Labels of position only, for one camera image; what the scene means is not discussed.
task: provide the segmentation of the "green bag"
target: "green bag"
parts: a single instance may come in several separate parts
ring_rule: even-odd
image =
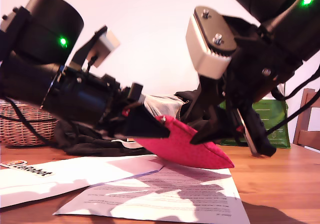
[[[221,103],[220,105],[221,108],[225,108],[225,106],[225,102]],[[264,123],[265,129],[267,130],[285,119],[288,113],[288,105],[285,101],[262,99],[254,103],[252,107],[257,113],[259,113],[260,118]],[[268,139],[271,145],[276,148],[291,148],[287,124],[283,125],[278,130],[275,130],[273,133],[268,135]],[[243,145],[246,145],[246,141],[244,138],[240,138],[240,142]],[[238,146],[234,139],[222,140],[220,144],[226,146]]]

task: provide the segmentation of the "printed document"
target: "printed document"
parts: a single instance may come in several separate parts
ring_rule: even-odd
[[[54,215],[249,224],[229,169],[167,163],[159,172],[91,186]]]

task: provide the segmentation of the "black cloth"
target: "black cloth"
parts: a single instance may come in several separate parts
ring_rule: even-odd
[[[187,124],[188,126],[192,127],[193,129],[199,131],[203,126],[206,125],[210,116],[199,106],[196,106],[196,111],[192,113],[192,121],[185,121],[184,115],[188,111],[189,107],[192,105],[194,99],[197,97],[197,90],[186,90],[186,91],[178,91],[174,94],[175,96],[182,99],[185,102],[182,105],[181,110],[179,112],[180,118],[179,120],[183,123]]]
[[[72,156],[122,157],[152,154],[145,148],[130,149],[120,141],[104,140],[94,130],[66,121],[58,121],[54,128],[54,147]]]

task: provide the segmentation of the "white paper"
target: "white paper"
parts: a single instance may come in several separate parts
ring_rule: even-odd
[[[32,166],[54,175],[40,178],[27,171],[1,169],[1,208],[158,171],[163,167],[163,161],[155,155],[79,157]]]
[[[170,163],[159,172],[89,187],[57,214],[185,223],[249,224],[229,169]]]

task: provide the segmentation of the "wicker basket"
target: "wicker basket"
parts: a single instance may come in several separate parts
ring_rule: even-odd
[[[16,102],[17,107],[27,120],[52,119],[52,116],[44,111],[33,108],[27,104]],[[13,119],[19,119],[15,110],[9,103],[0,101],[0,115]],[[43,137],[52,140],[57,121],[34,122],[33,128]],[[0,142],[7,146],[38,146],[44,143],[35,137],[21,122],[0,118]]]

